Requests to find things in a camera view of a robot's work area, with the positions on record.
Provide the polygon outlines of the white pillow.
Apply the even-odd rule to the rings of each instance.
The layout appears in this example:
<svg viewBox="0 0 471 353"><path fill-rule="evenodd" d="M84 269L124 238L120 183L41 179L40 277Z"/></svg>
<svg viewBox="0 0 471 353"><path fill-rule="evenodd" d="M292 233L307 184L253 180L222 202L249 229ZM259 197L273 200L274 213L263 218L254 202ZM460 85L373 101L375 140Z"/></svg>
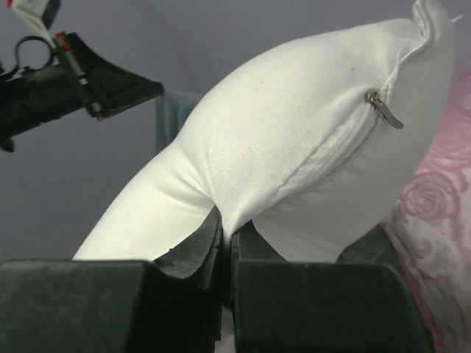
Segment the white pillow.
<svg viewBox="0 0 471 353"><path fill-rule="evenodd" d="M291 262L333 263L378 224L419 168L453 75L437 1L400 18L293 40L234 70L115 198L76 260L156 260L211 210L223 244L252 222ZM366 101L377 91L395 129Z"/></svg>

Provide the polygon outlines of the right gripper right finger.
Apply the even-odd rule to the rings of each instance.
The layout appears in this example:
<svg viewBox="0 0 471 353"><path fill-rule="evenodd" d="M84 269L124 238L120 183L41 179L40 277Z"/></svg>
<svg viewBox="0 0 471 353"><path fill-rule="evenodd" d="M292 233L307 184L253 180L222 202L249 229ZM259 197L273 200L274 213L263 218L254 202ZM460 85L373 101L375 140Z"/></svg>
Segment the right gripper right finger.
<svg viewBox="0 0 471 353"><path fill-rule="evenodd" d="M232 237L238 352L433 352L410 289L384 265L290 263L244 225Z"/></svg>

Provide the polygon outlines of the green beige patchwork pillowcase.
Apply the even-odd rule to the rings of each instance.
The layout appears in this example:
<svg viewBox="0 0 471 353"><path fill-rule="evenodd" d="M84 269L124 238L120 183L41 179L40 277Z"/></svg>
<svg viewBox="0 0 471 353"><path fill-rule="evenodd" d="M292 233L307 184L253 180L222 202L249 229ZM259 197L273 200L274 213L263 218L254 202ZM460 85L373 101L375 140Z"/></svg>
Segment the green beige patchwork pillowcase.
<svg viewBox="0 0 471 353"><path fill-rule="evenodd" d="M177 136L203 95L166 90L155 99L156 149L164 150Z"/></svg>

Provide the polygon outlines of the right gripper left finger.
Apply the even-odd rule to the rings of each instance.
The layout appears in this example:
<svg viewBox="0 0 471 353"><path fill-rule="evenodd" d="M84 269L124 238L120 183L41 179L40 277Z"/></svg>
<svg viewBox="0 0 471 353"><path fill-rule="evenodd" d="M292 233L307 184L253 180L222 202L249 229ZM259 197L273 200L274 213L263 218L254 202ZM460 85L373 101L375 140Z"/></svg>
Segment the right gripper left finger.
<svg viewBox="0 0 471 353"><path fill-rule="evenodd" d="M155 261L1 264L3 352L212 352L221 337L222 226Z"/></svg>

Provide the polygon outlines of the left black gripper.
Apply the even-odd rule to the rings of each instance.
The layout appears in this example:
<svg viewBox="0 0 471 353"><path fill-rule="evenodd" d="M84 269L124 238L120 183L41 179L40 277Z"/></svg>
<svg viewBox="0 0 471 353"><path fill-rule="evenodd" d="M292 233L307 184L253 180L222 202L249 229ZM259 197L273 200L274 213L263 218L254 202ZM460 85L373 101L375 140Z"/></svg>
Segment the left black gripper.
<svg viewBox="0 0 471 353"><path fill-rule="evenodd" d="M41 68L22 66L20 46L44 43ZM1 150L15 151L13 137L85 108L99 120L163 95L159 82L114 65L75 33L64 34L64 59L43 38L29 35L15 45L15 66L1 70Z"/></svg>

